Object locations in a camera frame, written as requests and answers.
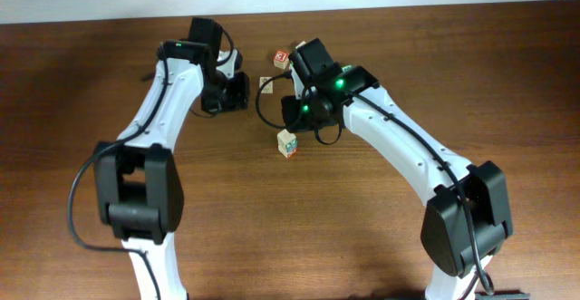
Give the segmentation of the white wooden block red side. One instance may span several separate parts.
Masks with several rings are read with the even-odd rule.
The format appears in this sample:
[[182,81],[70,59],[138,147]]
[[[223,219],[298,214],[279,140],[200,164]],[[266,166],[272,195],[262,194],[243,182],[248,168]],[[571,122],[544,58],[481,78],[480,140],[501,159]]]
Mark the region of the white wooden block red side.
[[296,136],[288,130],[282,130],[276,135],[278,145],[285,150],[286,153],[292,152],[297,148]]

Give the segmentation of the red letter U block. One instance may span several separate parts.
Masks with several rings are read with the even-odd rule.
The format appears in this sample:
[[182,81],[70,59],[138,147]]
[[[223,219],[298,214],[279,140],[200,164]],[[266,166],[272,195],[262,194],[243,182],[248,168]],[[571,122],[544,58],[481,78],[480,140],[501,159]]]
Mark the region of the red letter U block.
[[290,157],[292,157],[297,152],[297,148],[292,148],[290,150],[286,150],[285,148],[283,148],[281,146],[278,146],[278,150],[287,159],[290,158]]

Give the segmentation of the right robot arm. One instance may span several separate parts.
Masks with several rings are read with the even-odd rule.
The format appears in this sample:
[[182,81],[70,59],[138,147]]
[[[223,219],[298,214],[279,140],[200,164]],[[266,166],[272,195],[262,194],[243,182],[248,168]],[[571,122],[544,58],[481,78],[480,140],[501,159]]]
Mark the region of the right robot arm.
[[474,165],[406,115],[361,66],[342,67],[313,39],[289,55],[292,96],[282,100],[291,132],[338,126],[375,148],[425,207],[420,241],[434,264],[427,299],[493,299],[485,267],[514,232],[505,174]]

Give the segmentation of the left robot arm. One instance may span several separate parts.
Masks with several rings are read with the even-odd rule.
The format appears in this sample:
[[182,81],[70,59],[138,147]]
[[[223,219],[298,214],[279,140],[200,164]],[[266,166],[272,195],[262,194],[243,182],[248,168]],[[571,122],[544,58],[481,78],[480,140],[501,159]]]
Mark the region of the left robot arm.
[[216,21],[195,17],[188,36],[161,44],[151,88],[130,125],[95,148],[101,222],[130,256],[143,299],[186,299],[175,235],[184,191],[173,152],[195,102],[209,117],[247,108],[249,80],[240,51]]

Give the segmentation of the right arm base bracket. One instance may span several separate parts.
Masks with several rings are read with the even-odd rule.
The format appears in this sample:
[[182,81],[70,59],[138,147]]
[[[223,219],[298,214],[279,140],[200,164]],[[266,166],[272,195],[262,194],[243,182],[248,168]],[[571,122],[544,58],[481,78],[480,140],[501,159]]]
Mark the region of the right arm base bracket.
[[494,294],[494,295],[484,295],[476,294],[476,300],[530,300],[531,294],[529,293],[506,293],[506,294]]

